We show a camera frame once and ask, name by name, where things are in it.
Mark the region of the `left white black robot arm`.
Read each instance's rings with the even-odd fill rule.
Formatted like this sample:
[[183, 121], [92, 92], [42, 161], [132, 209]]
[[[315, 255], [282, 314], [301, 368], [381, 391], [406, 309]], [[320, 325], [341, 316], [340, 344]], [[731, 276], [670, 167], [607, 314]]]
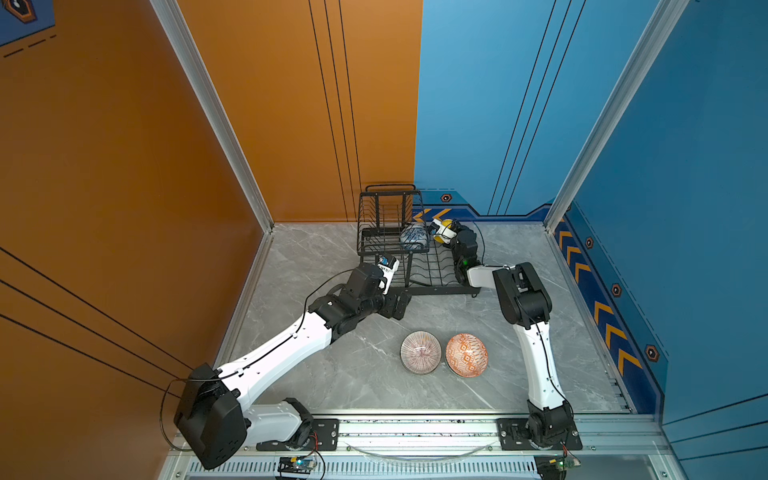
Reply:
[[301, 317], [259, 348], [217, 368], [202, 364], [183, 379], [173, 422], [205, 469], [221, 466], [246, 445], [313, 447], [314, 418], [301, 402], [256, 401], [283, 375], [368, 316], [401, 317], [407, 303], [390, 290], [398, 268], [398, 260], [386, 255], [356, 266], [346, 283], [321, 297], [309, 295]]

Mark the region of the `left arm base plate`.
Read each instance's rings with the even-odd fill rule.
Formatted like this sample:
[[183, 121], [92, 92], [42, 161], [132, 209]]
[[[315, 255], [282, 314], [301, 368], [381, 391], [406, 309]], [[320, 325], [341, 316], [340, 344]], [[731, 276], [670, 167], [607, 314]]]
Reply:
[[335, 451], [338, 446], [339, 420], [333, 418], [314, 419], [311, 423], [303, 422], [298, 431], [287, 441], [267, 441], [256, 445], [257, 451], [288, 452], [312, 451], [321, 453]]

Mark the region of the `blue white floral bowl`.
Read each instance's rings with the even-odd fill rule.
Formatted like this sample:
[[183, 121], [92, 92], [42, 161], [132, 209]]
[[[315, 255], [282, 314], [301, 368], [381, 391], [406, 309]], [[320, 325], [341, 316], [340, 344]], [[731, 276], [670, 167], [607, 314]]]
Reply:
[[428, 235], [423, 224], [414, 223], [405, 227], [400, 236], [399, 244], [406, 251], [419, 251], [428, 247]]

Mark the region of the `pink striped bowl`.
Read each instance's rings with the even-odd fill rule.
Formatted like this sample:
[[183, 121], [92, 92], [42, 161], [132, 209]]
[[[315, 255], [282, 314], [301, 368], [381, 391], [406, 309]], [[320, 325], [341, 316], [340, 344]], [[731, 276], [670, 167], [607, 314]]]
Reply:
[[441, 344], [433, 334], [426, 331], [415, 331], [403, 340], [400, 357], [404, 367], [411, 373], [430, 374], [441, 362]]

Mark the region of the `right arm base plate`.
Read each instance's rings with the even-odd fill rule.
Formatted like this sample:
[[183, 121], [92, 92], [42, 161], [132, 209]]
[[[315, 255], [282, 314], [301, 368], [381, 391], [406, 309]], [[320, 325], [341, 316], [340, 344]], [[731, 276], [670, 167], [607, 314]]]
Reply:
[[527, 423], [527, 418], [507, 417], [496, 420], [497, 435], [503, 451], [555, 451], [563, 447], [568, 451], [580, 451], [584, 448], [580, 432], [574, 422], [571, 422], [563, 432], [552, 434], [547, 440], [540, 442], [533, 440]]

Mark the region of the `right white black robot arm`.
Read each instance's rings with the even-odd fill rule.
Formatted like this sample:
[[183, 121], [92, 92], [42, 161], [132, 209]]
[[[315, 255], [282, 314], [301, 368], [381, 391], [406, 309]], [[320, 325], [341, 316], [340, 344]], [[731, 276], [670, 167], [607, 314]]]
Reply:
[[435, 220], [434, 237], [451, 252], [458, 282], [497, 294], [504, 319], [520, 344], [528, 380], [529, 441], [540, 449], [566, 448], [578, 439], [573, 408], [557, 376], [550, 341], [552, 301], [529, 262], [512, 266], [483, 264], [477, 255], [477, 234], [456, 220]]

